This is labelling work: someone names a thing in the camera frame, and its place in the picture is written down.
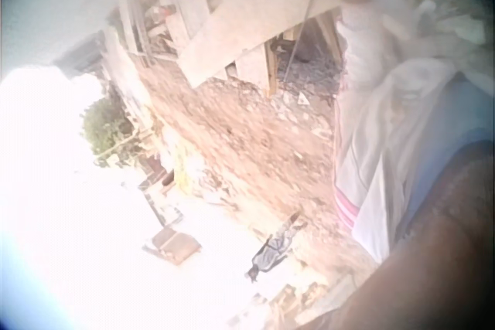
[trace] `blue fabric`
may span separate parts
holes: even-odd
[[[420,162],[406,213],[396,240],[406,233],[435,181],[462,148],[493,141],[493,98],[466,78],[455,78],[445,87],[425,128]]]

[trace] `metal rod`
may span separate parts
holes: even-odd
[[[301,30],[299,31],[299,35],[298,35],[297,39],[295,40],[294,49],[292,50],[291,57],[289,58],[287,67],[285,68],[285,74],[284,74],[284,80],[283,80],[284,83],[287,82],[288,72],[291,68],[292,61],[294,60],[295,51],[297,50],[297,47],[299,45],[299,41],[301,40],[302,31],[304,30],[304,25],[306,23],[306,20],[308,19],[309,11],[311,10],[311,6],[312,6],[312,2],[313,2],[313,0],[309,0],[309,2],[308,2],[308,7],[306,8],[306,13],[304,15],[304,19],[302,20],[302,24],[301,24]]]

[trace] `ground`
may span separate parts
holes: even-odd
[[[288,54],[279,59],[282,77]],[[296,62],[271,99],[235,79],[193,90],[175,63],[136,66],[157,115],[204,157],[234,217],[263,239],[302,209],[309,225],[298,237],[298,259],[322,274],[351,270],[358,283],[369,275],[374,262],[333,205],[336,69],[321,48],[312,62]],[[300,93],[309,104],[298,103]]]

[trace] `tree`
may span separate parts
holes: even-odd
[[[97,160],[99,166],[108,166],[107,159],[113,154],[119,157],[120,166],[130,165],[139,156],[142,151],[139,137],[118,145],[133,135],[132,123],[125,116],[118,95],[110,94],[94,102],[85,110],[83,119],[83,136],[90,142],[93,153],[104,154]]]

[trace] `dirt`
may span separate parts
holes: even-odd
[[[279,53],[280,78],[287,61]],[[322,274],[350,270],[361,282],[369,275],[373,261],[333,205],[338,69],[321,47],[309,63],[295,61],[272,98],[234,78],[193,90],[175,63],[136,66],[156,113],[204,157],[235,218],[266,238],[302,209],[309,225],[295,242],[298,259]]]

